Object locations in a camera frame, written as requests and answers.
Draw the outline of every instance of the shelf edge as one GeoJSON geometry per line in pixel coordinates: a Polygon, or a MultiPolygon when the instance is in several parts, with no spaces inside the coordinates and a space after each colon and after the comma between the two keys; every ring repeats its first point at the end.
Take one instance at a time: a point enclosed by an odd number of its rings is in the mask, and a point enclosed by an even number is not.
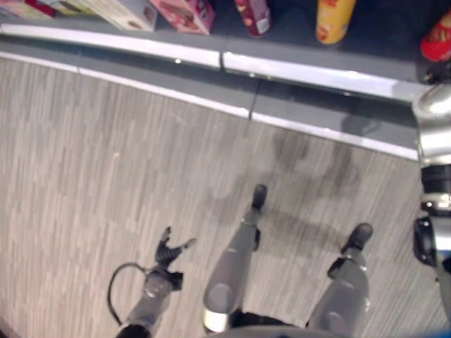
{"type": "Polygon", "coordinates": [[[313,84],[405,103],[413,102],[417,95],[429,88],[424,84],[360,73],[354,70],[270,60],[229,51],[223,53],[223,64],[226,70],[247,73],[251,77],[259,76],[269,80],[279,79],[298,84],[313,84]]]}
{"type": "Polygon", "coordinates": [[[387,142],[377,141],[375,139],[369,139],[368,137],[360,137],[329,128],[308,125],[306,123],[286,120],[284,118],[277,118],[275,116],[257,112],[252,113],[252,120],[260,123],[266,123],[268,125],[274,125],[276,127],[294,130],[297,132],[303,132],[305,134],[314,135],[324,139],[331,139],[333,141],[350,144],[352,146],[359,146],[361,148],[379,151],[385,154],[406,158],[411,161],[418,161],[418,153],[416,152],[416,150],[409,149],[404,146],[397,146],[395,144],[390,144],[387,142]]]}
{"type": "Polygon", "coordinates": [[[171,44],[168,42],[152,41],[151,39],[88,32],[84,30],[70,30],[66,28],[11,23],[0,24],[0,34],[14,37],[54,40],[72,44],[87,44],[168,58],[177,63],[188,62],[211,68],[221,67],[219,51],[171,44]]]}

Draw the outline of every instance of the red container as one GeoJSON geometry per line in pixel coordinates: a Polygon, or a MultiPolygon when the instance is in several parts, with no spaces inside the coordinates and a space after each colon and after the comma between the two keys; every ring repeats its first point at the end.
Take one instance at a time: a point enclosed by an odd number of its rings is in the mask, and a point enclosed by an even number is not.
{"type": "Polygon", "coordinates": [[[448,61],[451,58],[451,10],[421,41],[422,54],[431,61],[448,61]]]}
{"type": "Polygon", "coordinates": [[[260,37],[271,28],[271,11],[267,0],[235,0],[242,20],[253,37],[260,37]]]}

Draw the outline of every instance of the gray carpet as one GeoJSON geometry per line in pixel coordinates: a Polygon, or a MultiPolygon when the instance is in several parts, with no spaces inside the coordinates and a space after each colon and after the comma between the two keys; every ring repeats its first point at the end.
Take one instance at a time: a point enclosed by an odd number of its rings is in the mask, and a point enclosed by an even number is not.
{"type": "MultiPolygon", "coordinates": [[[[433,272],[411,249],[416,163],[0,60],[1,328],[11,338],[114,337],[105,304],[113,269],[151,265],[172,226],[173,242],[198,244],[176,264],[185,287],[158,337],[201,337],[209,273],[258,182],[270,192],[246,310],[304,325],[338,248],[368,221],[364,336],[447,325],[433,272]]],[[[118,278],[122,316],[140,283],[134,271],[118,278]]]]}

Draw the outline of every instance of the store shelf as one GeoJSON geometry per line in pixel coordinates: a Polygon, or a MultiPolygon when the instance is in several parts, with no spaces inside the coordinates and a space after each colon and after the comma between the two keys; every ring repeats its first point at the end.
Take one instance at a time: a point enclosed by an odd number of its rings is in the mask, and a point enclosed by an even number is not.
{"type": "Polygon", "coordinates": [[[434,2],[358,1],[345,39],[325,46],[315,38],[316,1],[272,1],[268,34],[252,39],[233,25],[223,64],[270,80],[411,102],[427,88],[418,81],[425,63],[419,40],[435,19],[434,2]]]}
{"type": "Polygon", "coordinates": [[[32,39],[5,38],[0,62],[1,58],[68,70],[241,118],[417,159],[414,116],[410,107],[395,102],[32,39]]]}
{"type": "Polygon", "coordinates": [[[252,120],[417,160],[410,107],[264,81],[252,120]]]}
{"type": "Polygon", "coordinates": [[[249,117],[258,82],[140,55],[29,39],[4,39],[0,58],[68,70],[242,118],[249,117]]]}
{"type": "Polygon", "coordinates": [[[95,17],[58,16],[54,20],[2,18],[0,34],[96,46],[220,68],[220,52],[226,42],[228,23],[219,18],[216,24],[215,36],[205,37],[179,34],[162,17],[157,21],[155,32],[118,30],[95,17]]]}
{"type": "Polygon", "coordinates": [[[0,34],[50,39],[225,69],[296,85],[324,87],[410,104],[428,86],[419,41],[447,0],[358,1],[345,39],[316,41],[316,0],[272,0],[273,27],[252,39],[232,1],[213,1],[210,36],[179,34],[163,18],[155,32],[117,30],[97,18],[2,19],[0,34]]]}

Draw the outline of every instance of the black joint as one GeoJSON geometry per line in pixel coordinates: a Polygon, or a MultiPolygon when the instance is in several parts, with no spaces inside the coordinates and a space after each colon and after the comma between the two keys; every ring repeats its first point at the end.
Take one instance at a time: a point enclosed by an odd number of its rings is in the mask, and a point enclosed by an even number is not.
{"type": "Polygon", "coordinates": [[[141,325],[129,325],[124,327],[116,338],[150,338],[150,332],[141,325]]]}
{"type": "Polygon", "coordinates": [[[169,280],[173,285],[173,291],[180,291],[183,286],[183,273],[170,273],[169,280]]]}
{"type": "Polygon", "coordinates": [[[414,223],[414,254],[423,264],[437,266],[432,223],[429,217],[419,218],[414,223]]]}
{"type": "Polygon", "coordinates": [[[422,168],[421,181],[425,194],[451,194],[451,164],[422,168]]]}

